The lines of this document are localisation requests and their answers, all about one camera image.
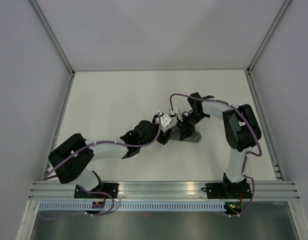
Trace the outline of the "grey cloth napkin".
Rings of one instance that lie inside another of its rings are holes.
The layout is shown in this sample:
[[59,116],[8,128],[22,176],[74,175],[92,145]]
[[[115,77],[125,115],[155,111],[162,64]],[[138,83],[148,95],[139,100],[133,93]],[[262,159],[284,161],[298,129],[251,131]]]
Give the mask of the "grey cloth napkin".
[[202,136],[199,132],[194,132],[194,133],[192,133],[192,135],[184,138],[183,140],[180,140],[180,136],[181,136],[180,128],[177,125],[175,125],[170,130],[172,131],[172,134],[171,134],[171,137],[170,137],[171,141],[198,143],[202,138]]

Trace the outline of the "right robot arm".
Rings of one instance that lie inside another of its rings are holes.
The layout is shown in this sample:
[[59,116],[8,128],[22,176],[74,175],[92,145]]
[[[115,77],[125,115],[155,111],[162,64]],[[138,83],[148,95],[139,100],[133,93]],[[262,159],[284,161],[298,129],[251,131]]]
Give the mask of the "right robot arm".
[[262,132],[249,104],[234,106],[213,96],[201,97],[197,92],[187,101],[192,110],[183,117],[180,139],[193,136],[195,125],[203,118],[215,117],[223,122],[230,146],[230,158],[222,182],[207,183],[201,190],[208,199],[251,199],[253,187],[247,182],[245,168],[249,155],[260,157]]

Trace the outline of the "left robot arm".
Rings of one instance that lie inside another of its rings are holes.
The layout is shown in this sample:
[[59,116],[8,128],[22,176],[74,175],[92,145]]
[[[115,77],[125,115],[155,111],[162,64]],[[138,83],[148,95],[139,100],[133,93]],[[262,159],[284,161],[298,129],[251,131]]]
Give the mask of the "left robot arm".
[[142,120],[116,140],[92,141],[75,133],[49,154],[53,167],[50,172],[56,173],[61,184],[74,183],[92,198],[98,198],[103,192],[103,182],[87,165],[96,160],[133,157],[155,141],[164,145],[171,137],[171,125],[172,120],[164,116],[152,122]]

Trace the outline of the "aluminium cage frame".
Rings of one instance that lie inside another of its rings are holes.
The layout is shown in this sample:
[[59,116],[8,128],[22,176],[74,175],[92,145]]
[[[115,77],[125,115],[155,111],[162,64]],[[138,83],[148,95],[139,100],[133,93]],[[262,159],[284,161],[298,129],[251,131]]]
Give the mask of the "aluminium cage frame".
[[277,127],[288,99],[274,78],[283,34],[299,0],[40,0],[75,72],[57,143],[74,133],[114,140],[141,120],[199,92],[232,104],[260,103],[270,140],[247,173],[273,180],[281,158]]

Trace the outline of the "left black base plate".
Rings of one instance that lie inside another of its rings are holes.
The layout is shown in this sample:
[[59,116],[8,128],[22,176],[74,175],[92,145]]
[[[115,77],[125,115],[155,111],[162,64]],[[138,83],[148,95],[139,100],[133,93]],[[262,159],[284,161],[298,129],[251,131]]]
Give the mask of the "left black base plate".
[[119,183],[105,182],[102,186],[97,186],[91,192],[83,190],[81,187],[76,186],[74,191],[75,199],[117,199]]

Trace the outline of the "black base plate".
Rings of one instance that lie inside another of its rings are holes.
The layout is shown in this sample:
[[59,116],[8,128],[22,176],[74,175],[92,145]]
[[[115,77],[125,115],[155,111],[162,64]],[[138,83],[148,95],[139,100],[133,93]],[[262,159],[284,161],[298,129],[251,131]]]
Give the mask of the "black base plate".
[[248,183],[233,184],[232,188],[225,188],[224,184],[218,183],[207,183],[202,190],[207,194],[207,198],[213,199],[224,199],[224,200],[248,200],[252,197],[252,190]]
[[97,186],[91,192],[83,190],[81,187],[76,186],[74,191],[75,199],[117,199],[119,183],[105,182],[102,186]]

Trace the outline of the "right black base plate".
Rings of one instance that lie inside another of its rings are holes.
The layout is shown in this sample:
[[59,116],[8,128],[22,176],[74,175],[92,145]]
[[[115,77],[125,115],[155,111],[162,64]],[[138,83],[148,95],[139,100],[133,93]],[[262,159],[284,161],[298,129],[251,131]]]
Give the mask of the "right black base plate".
[[207,183],[202,190],[207,194],[207,198],[213,199],[224,199],[224,200],[248,200],[252,197],[252,190],[248,183],[233,184],[232,188],[225,188],[224,184],[218,183]]

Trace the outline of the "aluminium front rail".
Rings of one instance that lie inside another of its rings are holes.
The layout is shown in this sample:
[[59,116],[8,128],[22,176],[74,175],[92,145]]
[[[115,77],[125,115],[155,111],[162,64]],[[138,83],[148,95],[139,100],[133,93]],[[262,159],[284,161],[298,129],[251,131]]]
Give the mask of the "aluminium front rail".
[[[201,189],[205,184],[220,181],[106,181],[119,183],[117,200],[126,201],[238,201],[239,199],[208,199]],[[299,201],[293,181],[269,180],[248,182],[253,187],[254,201]],[[30,200],[78,200],[74,198],[75,184],[55,180],[35,181],[30,187]]]

